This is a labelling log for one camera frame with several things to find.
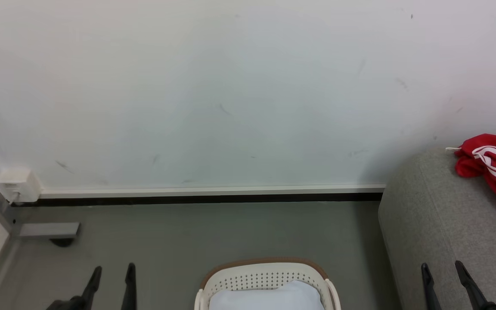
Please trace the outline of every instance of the baseboard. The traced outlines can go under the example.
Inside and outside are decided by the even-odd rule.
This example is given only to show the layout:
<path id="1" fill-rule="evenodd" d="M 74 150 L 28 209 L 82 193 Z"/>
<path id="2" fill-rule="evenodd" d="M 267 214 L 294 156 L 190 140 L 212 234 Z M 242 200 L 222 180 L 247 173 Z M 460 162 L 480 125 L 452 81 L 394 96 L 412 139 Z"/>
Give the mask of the baseboard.
<path id="1" fill-rule="evenodd" d="M 36 202 L 13 206 L 101 206 L 202 204 L 222 202 L 361 202 L 380 201 L 384 185 L 258 186 L 134 190 L 44 191 Z"/>

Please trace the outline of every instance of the black caster wheel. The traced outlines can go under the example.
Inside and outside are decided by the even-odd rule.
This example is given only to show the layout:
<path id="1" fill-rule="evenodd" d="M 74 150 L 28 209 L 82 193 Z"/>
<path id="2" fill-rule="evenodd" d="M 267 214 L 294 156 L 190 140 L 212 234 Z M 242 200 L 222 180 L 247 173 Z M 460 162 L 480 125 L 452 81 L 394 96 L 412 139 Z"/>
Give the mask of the black caster wheel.
<path id="1" fill-rule="evenodd" d="M 61 247 L 61 248 L 67 248 L 72 244 L 72 242 L 74 242 L 74 238 L 49 239 L 49 240 L 53 242 L 53 245 L 56 245 L 57 247 Z"/>

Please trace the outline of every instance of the brown basket rim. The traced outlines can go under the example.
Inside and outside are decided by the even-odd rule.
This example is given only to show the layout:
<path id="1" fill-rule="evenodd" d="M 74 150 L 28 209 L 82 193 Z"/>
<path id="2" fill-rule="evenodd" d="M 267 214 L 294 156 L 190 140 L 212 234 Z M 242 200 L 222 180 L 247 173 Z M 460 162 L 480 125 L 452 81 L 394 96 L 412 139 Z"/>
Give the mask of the brown basket rim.
<path id="1" fill-rule="evenodd" d="M 309 259 L 305 258 L 298 258 L 298 257 L 265 257 L 265 258 L 255 258 L 255 259 L 244 259 L 244 260 L 238 260 L 238 261 L 233 261 L 231 263 L 224 263 L 223 265 L 219 265 L 212 269 L 206 277 L 204 277 L 204 280 L 202 280 L 202 283 L 200 285 L 201 289 L 204 289 L 206 287 L 206 284 L 208 283 L 208 280 L 216 274 L 218 271 L 221 271 L 223 269 L 228 269 L 228 268 L 233 268 L 233 267 L 240 267 L 240 266 L 246 266 L 246 265 L 256 265 L 256 264 L 269 264 L 269 263 L 298 263 L 298 264 L 304 264 L 308 265 L 309 267 L 312 267 L 315 269 L 321 276 L 323 280 L 326 280 L 329 278 L 327 274 L 325 273 L 325 270 L 314 263 L 313 261 L 310 261 Z"/>

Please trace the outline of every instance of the black baseboard strip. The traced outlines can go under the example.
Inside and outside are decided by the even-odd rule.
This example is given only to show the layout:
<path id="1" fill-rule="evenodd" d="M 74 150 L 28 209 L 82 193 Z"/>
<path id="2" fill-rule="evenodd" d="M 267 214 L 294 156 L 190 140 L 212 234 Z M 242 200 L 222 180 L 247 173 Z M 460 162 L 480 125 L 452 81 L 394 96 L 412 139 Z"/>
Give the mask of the black baseboard strip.
<path id="1" fill-rule="evenodd" d="M 276 194 L 231 196 L 170 196 L 124 198 L 55 198 L 36 202 L 19 202 L 13 207 L 65 207 L 110 205 L 160 205 L 160 204 L 218 204 L 223 202 L 379 202 L 381 192 L 346 194 Z"/>

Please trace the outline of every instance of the white baseboard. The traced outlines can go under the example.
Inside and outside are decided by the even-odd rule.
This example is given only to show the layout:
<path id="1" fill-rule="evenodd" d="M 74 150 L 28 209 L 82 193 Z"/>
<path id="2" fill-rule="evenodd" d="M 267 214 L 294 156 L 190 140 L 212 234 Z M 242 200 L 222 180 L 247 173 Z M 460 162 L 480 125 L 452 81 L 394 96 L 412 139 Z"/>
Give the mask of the white baseboard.
<path id="1" fill-rule="evenodd" d="M 385 184 L 366 185 L 295 185 L 244 186 L 222 188 L 154 188 L 154 189 L 44 189 L 40 198 L 128 198 L 170 196 L 280 195 L 280 194 L 348 194 L 383 192 Z"/>

